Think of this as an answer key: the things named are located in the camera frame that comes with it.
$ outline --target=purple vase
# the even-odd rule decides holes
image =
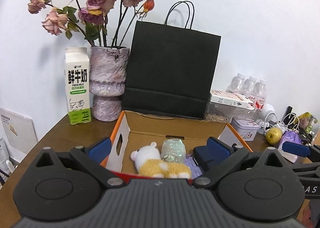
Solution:
[[[90,92],[102,97],[124,93],[129,48],[92,46],[90,57]]]
[[[114,121],[121,113],[121,99],[116,97],[93,97],[92,115],[100,121]]]

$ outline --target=yellow plush toy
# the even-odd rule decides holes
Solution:
[[[156,148],[157,143],[131,153],[130,158],[134,161],[139,175],[158,178],[191,178],[191,170],[188,166],[161,160],[160,152]]]

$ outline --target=yellow pear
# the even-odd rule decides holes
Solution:
[[[276,145],[282,137],[282,130],[272,127],[267,131],[266,140],[270,145]]]

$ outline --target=fresh milk carton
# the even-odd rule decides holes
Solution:
[[[89,58],[86,47],[66,48],[65,82],[70,124],[91,121]]]

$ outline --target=orange rose bud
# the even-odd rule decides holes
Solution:
[[[154,7],[155,7],[154,0],[147,0],[143,5],[143,12],[144,13],[149,12],[153,10]]]

